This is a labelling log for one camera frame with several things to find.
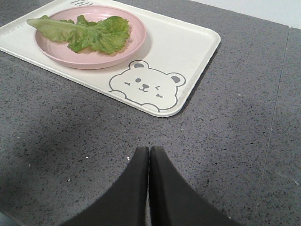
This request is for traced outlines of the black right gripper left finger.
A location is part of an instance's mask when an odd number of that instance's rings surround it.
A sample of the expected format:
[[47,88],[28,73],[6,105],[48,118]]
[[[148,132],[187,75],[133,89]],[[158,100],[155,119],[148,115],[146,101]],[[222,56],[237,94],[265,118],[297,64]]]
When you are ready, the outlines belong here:
[[138,147],[116,182],[92,205],[63,226],[144,226],[149,148]]

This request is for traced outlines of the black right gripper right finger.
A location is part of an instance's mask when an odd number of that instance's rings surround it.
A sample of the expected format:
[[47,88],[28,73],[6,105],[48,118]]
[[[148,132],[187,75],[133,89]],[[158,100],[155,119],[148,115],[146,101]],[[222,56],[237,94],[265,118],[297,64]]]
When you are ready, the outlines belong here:
[[149,198],[153,226],[238,225],[186,183],[160,146],[150,150]]

